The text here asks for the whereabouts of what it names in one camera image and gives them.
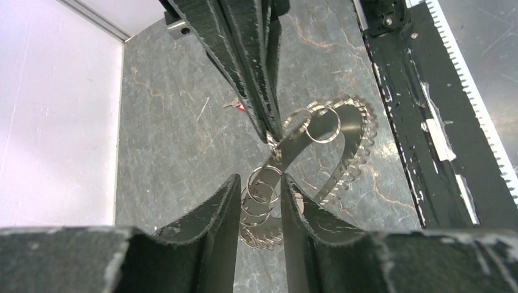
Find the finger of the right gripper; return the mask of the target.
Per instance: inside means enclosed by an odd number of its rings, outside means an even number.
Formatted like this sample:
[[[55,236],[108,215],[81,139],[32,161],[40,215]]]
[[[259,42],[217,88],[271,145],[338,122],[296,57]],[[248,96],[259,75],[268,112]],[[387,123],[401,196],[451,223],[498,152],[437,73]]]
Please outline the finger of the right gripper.
[[[246,91],[241,103],[261,140],[283,136],[277,98],[282,26],[289,1],[221,1]]]
[[[190,28],[236,92],[260,140],[269,134],[269,1],[161,1]]]

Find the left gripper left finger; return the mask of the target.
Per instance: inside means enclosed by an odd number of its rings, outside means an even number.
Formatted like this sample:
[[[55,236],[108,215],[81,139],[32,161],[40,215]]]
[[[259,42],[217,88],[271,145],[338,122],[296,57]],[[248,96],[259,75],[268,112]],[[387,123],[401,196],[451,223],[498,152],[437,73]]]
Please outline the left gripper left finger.
[[[241,178],[148,234],[133,226],[1,230],[2,292],[231,292]]]

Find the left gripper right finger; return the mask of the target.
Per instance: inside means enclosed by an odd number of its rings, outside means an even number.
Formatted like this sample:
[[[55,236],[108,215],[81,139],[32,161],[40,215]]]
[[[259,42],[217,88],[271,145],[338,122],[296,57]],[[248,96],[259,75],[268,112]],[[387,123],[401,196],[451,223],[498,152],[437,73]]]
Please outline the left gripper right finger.
[[[516,292],[517,233],[365,231],[280,177],[290,292]]]

